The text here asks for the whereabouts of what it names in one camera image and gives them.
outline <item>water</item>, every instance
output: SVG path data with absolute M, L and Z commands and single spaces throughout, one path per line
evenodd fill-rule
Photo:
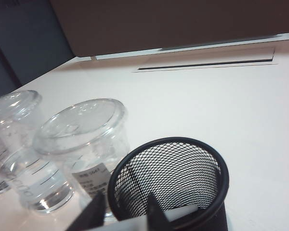
M 56 165 L 39 159 L 30 148 L 10 156 L 0 175 L 17 191 L 23 206 L 42 213 L 59 208 L 74 192 Z

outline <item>black object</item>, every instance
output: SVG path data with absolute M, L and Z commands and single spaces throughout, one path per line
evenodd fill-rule
M 0 50 L 1 66 L 10 66 L 21 85 L 75 57 L 48 0 L 0 9 Z M 4 87 L 0 76 L 0 96 L 11 90 Z
M 148 196 L 147 222 L 149 231 L 173 230 L 153 193 Z
M 99 191 L 66 231 L 83 231 L 103 226 L 104 216 L 105 196 Z
M 196 204 L 199 209 L 172 222 L 175 229 L 204 225 L 221 208 L 229 187 L 227 166 L 207 144 L 170 137 L 144 144 L 114 170 L 108 201 L 118 220 L 146 214 L 153 193 L 163 210 Z

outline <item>black mesh pen holder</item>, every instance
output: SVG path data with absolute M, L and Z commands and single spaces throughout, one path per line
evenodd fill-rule
M 196 212 L 172 222 L 176 230 L 188 230 L 218 212 L 228 187 L 228 169 L 216 150 L 194 139 L 169 137 L 138 147 L 118 164 L 108 200 L 118 220 L 146 214 L 149 193 L 162 210 L 196 204 Z

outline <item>measurement marking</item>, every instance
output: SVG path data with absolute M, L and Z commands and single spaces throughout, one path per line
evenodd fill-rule
M 32 175 L 33 174 L 35 174 L 35 173 L 37 173 L 38 171 L 40 171 L 42 168 L 44 168 L 46 165 L 48 165 L 49 164 L 49 162 L 47 162 L 43 167 L 41 167 L 39 170 L 37 170 L 37 171 L 35 171 L 34 173 L 32 173 Z
M 29 164 L 29 165 L 26 166 L 26 167 L 29 167 L 29 166 L 33 165 L 33 164 L 36 163 L 38 160 L 39 160 L 39 159 L 37 159 L 36 161 L 34 161 L 33 163 Z
M 53 177 L 57 172 L 58 172 L 59 170 L 57 170 L 55 173 L 53 173 L 53 175 L 51 176 L 51 177 Z M 45 183 L 46 181 L 48 181 L 51 177 L 49 177 L 47 180 L 45 180 L 43 183 Z M 42 183 L 42 184 L 43 184 Z M 40 184 L 40 185 L 42 185 L 42 184 Z

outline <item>glass beaker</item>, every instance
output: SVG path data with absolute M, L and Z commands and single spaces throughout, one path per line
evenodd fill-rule
M 37 131 L 33 147 L 42 158 L 57 163 L 88 203 L 98 190 L 107 192 L 111 172 L 129 151 L 126 114 L 114 99 L 75 104 Z
M 54 163 L 41 160 L 31 147 L 42 123 L 40 101 L 32 90 L 0 97 L 0 139 L 7 149 L 0 155 L 0 176 L 23 206 L 49 213 L 70 199 L 73 188 Z

